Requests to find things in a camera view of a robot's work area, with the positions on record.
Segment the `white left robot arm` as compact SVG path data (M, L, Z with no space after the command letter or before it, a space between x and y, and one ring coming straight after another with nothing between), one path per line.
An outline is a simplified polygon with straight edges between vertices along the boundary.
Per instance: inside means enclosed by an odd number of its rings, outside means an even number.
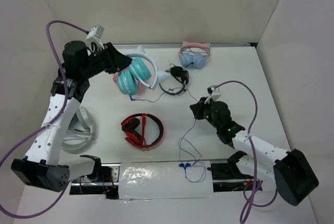
M89 54L83 41L70 41L65 44L62 56L64 62L53 82L42 130L34 134L33 144L24 157L14 159L11 164L12 171L24 184L55 192L81 176L92 182L102 178L101 159L95 156L81 155L72 164L60 165L62 142L90 86L89 78L101 72L114 74L132 62L110 42Z

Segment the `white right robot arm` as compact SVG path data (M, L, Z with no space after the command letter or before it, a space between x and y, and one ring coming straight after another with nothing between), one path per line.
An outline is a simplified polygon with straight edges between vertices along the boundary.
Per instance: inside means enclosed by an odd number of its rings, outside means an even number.
M243 174L256 176L268 190L277 190L290 205L297 206L315 188L319 180L298 149L291 151L276 147L250 133L231 118L228 105L202 97L190 105L197 120L208 121L221 142L237 152L228 165L233 178Z

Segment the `teal cat-ear headphones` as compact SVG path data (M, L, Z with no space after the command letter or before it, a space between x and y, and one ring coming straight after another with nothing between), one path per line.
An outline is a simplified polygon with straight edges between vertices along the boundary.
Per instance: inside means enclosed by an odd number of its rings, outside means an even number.
M135 80L142 83L147 89L155 90L160 82L164 82L171 77L169 73L158 68L153 58L146 54L142 45L139 45L134 52L127 54L127 56L132 58L132 62L128 68L118 73L117 79L117 86L121 93L125 95L133 96L137 93ZM152 73L144 60L153 67L154 77L150 84L148 81L152 78Z

